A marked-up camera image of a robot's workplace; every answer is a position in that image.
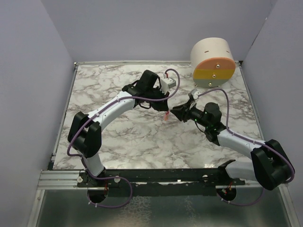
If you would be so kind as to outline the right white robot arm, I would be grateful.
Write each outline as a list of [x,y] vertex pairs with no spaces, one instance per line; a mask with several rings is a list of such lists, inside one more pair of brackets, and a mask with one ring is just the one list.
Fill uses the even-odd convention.
[[218,172],[217,179],[228,185],[235,178],[257,181],[263,188],[273,190],[294,176],[294,168],[277,140],[253,140],[228,129],[222,122],[218,104],[207,103],[203,111],[189,102],[171,110],[180,121],[193,120],[202,125],[206,138],[218,146],[230,148],[248,158],[250,162],[232,161]]

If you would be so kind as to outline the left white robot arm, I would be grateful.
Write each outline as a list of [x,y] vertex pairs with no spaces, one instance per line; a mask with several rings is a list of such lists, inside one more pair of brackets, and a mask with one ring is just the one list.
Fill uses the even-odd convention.
[[124,112],[134,109],[143,102],[156,111],[168,111],[169,89],[176,81],[169,77],[160,78],[156,73],[145,70],[139,80],[125,85],[111,101],[90,112],[75,114],[68,134],[69,148],[81,156],[90,171],[88,181],[95,187],[104,182],[105,167],[98,151],[102,145],[102,131]]

